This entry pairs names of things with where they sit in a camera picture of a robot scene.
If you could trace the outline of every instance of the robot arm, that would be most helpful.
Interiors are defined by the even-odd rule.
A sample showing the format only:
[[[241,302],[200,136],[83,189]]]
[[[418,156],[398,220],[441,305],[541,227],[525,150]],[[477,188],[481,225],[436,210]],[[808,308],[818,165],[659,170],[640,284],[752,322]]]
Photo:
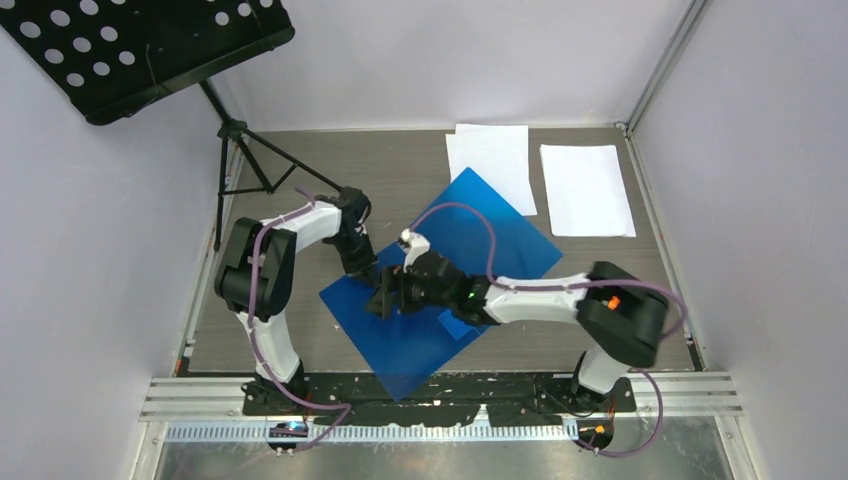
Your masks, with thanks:
[[[651,367],[656,360],[668,311],[665,297],[640,288],[570,288],[592,280],[634,279],[609,262],[567,278],[492,281],[461,272],[430,250],[420,234],[405,230],[399,244],[404,263],[383,270],[370,311],[386,318],[393,307],[411,313],[441,306],[474,326],[523,320],[578,324],[597,342],[584,352],[571,384],[570,400],[582,410],[599,408],[628,369]]]
[[[295,377],[302,377],[296,375],[302,371],[302,365],[292,347],[285,315],[285,306],[291,296],[295,256],[319,240],[332,244],[347,275],[374,285],[377,256],[363,225],[370,210],[371,204],[360,190],[345,187],[338,197],[319,196],[311,206],[285,215],[286,220],[265,235],[262,256],[258,259],[262,268],[257,284],[254,329],[259,348],[281,382],[290,383]],[[263,224],[271,220],[258,222],[241,218],[236,221],[215,278],[215,293],[227,302],[245,330],[249,328],[250,271],[252,263],[257,261],[252,258],[253,245]],[[263,366],[257,365],[256,373],[270,380]],[[295,394],[302,393],[297,385],[291,389]],[[269,390],[276,388],[269,385]]]

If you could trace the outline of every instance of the perforated black metal panel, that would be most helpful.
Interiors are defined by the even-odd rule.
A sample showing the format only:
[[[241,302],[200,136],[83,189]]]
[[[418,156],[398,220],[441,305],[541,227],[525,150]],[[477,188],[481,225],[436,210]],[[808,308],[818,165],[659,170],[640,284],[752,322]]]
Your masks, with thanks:
[[[94,125],[294,37],[280,0],[0,0],[0,25]]]

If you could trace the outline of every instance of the blue paper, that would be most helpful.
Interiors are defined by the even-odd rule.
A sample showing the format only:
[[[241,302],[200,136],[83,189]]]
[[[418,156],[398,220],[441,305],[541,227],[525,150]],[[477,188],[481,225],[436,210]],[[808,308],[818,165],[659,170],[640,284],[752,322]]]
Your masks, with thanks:
[[[494,274],[512,278],[540,278],[562,253],[471,169],[462,172],[430,205],[458,202],[486,217],[497,239]],[[448,208],[433,213],[417,229],[431,249],[449,258],[467,274],[485,274],[489,234],[480,220],[465,210]],[[377,255],[380,268],[402,264],[396,244]],[[462,333],[443,317],[443,308],[425,308],[410,315],[393,313],[382,320],[365,311],[373,289],[342,277],[321,292],[336,317],[386,390],[399,401],[476,340],[485,328]]]

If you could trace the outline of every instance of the black music stand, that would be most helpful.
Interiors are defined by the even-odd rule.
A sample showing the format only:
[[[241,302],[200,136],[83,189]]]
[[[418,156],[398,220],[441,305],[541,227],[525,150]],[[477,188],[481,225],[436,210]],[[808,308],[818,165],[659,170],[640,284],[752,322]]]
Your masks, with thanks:
[[[209,81],[294,37],[279,0],[0,0],[0,25],[93,125],[131,117],[200,84],[222,122],[215,250],[221,245],[226,195],[274,193],[298,167],[341,190],[233,119]],[[276,183],[256,162],[245,135],[292,163]],[[225,189],[230,141],[244,153],[261,187]]]

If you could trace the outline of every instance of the gray wooden floor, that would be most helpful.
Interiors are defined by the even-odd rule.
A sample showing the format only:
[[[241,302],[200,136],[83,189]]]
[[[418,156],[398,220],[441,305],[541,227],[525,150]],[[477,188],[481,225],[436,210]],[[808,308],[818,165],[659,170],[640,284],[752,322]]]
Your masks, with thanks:
[[[394,241],[449,183],[446,131],[274,132],[267,138],[342,185],[362,189],[373,203],[368,231],[375,251]],[[551,235],[539,146],[616,145],[630,200],[636,238],[563,238]],[[274,181],[289,163],[261,146],[253,148]],[[528,219],[563,251],[548,276],[586,271],[595,260],[609,260],[637,277],[668,285],[624,138],[616,129],[545,129],[530,131],[530,179],[539,215]],[[239,195],[233,202],[226,235],[240,217],[263,219],[302,206],[292,190],[302,185],[331,193],[301,170],[274,195]],[[245,165],[239,188],[258,186]],[[363,371],[368,365],[344,331],[336,326],[318,292],[342,275],[333,247],[314,245],[298,255],[295,285],[287,306],[292,342],[307,371]],[[490,329],[457,355],[444,370],[571,371],[591,340],[578,326],[521,322]],[[190,370],[246,372],[254,367],[241,324],[214,293],[207,295],[198,325]],[[692,369],[682,333],[661,348],[657,369]]]

